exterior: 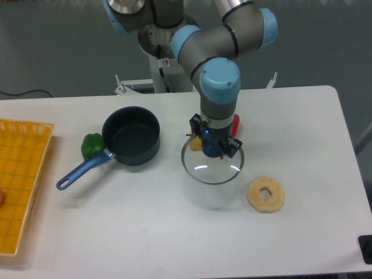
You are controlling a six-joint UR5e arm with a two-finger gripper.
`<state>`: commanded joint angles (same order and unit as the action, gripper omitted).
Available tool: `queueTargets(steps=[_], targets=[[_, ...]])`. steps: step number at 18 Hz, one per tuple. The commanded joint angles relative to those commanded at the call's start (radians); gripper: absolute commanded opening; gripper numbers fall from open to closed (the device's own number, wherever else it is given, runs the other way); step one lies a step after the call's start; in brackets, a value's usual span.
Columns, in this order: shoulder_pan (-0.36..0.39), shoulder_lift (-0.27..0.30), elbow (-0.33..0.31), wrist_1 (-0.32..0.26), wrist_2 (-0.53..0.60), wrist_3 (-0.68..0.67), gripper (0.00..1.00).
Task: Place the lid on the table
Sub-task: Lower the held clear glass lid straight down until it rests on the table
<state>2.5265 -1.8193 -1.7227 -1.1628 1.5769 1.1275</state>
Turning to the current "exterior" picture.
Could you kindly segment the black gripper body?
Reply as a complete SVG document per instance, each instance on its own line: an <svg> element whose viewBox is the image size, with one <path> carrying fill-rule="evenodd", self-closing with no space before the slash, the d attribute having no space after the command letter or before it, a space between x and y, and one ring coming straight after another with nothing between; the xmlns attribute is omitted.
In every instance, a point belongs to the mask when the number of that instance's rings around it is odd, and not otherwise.
<svg viewBox="0 0 372 279"><path fill-rule="evenodd" d="M201 140L215 141L226 145L228 140L232 137L233 117L226 119L212 119L202 118L201 119Z"/></svg>

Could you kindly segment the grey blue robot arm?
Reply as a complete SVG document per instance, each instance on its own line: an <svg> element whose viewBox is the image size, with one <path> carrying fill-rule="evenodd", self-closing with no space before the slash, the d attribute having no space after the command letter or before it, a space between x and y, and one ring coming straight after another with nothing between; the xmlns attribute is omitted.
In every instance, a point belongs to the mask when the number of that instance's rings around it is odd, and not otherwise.
<svg viewBox="0 0 372 279"><path fill-rule="evenodd" d="M274 13L253 1L216 1L222 24L202 31L184 13L183 1L103 1L113 26L138 33L151 62L155 90L171 91L176 77L189 79L200 95L201 112L191 130L211 158L233 157L241 142L232 134L241 73L234 59L261 49L278 36Z"/></svg>

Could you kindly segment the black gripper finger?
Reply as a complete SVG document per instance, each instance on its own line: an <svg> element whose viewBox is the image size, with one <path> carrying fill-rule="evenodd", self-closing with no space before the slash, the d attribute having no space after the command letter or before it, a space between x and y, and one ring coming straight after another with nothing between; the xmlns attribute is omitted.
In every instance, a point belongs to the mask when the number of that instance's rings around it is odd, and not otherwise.
<svg viewBox="0 0 372 279"><path fill-rule="evenodd" d="M228 156L229 158L233 158L234 155L241 149L242 142L235 138L228 138L219 141L219 147L221 150L220 158L224 158L224 156Z"/></svg>
<svg viewBox="0 0 372 279"><path fill-rule="evenodd" d="M193 135L196 135L202 142L207 139L207 121L202 120L199 114L194 114L190 121L191 131Z"/></svg>

